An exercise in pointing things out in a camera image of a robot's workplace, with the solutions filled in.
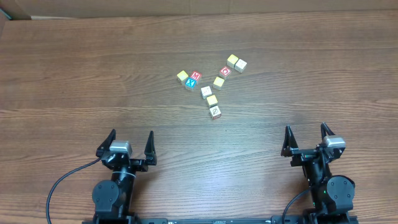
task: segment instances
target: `black cable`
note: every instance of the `black cable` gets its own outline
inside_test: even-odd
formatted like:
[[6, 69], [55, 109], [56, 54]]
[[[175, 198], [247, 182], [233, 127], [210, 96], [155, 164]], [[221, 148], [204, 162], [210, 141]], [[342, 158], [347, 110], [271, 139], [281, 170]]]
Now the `black cable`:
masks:
[[304, 190], [303, 192], [299, 193], [298, 195], [296, 195], [296, 197], [294, 197], [287, 205], [286, 208], [284, 210], [284, 213], [282, 214], [282, 224], [285, 224], [285, 217], [286, 217], [286, 213], [287, 210], [289, 209], [289, 207], [294, 203], [294, 201], [296, 201], [297, 199], [299, 199], [301, 196], [305, 195], [306, 193], [308, 193], [310, 190], [312, 189], [312, 186], [309, 187], [307, 190]]
[[325, 179], [325, 177], [326, 177], [326, 162], [325, 162], [325, 155], [324, 155], [324, 153], [323, 153], [323, 149], [321, 148], [321, 149], [319, 149], [319, 151], [321, 152], [321, 160], [322, 160], [322, 176], [321, 176], [321, 179], [320, 179], [320, 181], [319, 181], [319, 185], [320, 184], [322, 184], [322, 182], [323, 182], [323, 180]]
[[52, 186], [52, 188], [51, 188], [51, 190], [50, 190], [49, 196], [47, 197], [47, 203], [45, 204], [45, 216], [46, 216], [46, 218], [47, 218], [47, 223], [48, 223], [48, 224], [52, 224], [51, 219], [50, 219], [50, 211], [49, 211], [49, 210], [50, 210], [50, 199], [51, 199], [51, 195], [52, 195], [52, 193], [54, 192], [54, 190], [55, 190], [55, 188], [57, 187], [57, 185], [58, 185], [63, 179], [65, 179], [66, 177], [68, 177], [70, 174], [73, 174], [73, 173], [75, 173], [75, 172], [77, 172], [77, 171], [79, 171], [79, 170], [82, 170], [82, 169], [84, 169], [84, 168], [86, 168], [86, 167], [89, 167], [89, 166], [91, 166], [91, 165], [97, 163], [97, 162], [100, 161], [100, 160], [101, 160], [101, 158], [98, 158], [98, 159], [94, 160], [93, 162], [91, 162], [91, 163], [89, 163], [89, 164], [83, 165], [83, 166], [81, 166], [81, 167], [79, 167], [79, 168], [76, 168], [76, 169], [74, 169], [74, 170], [72, 170], [72, 171], [69, 171], [69, 172], [67, 172], [65, 175], [63, 175], [61, 178], [59, 178], [59, 179], [56, 181], [56, 183], [54, 184], [54, 186]]

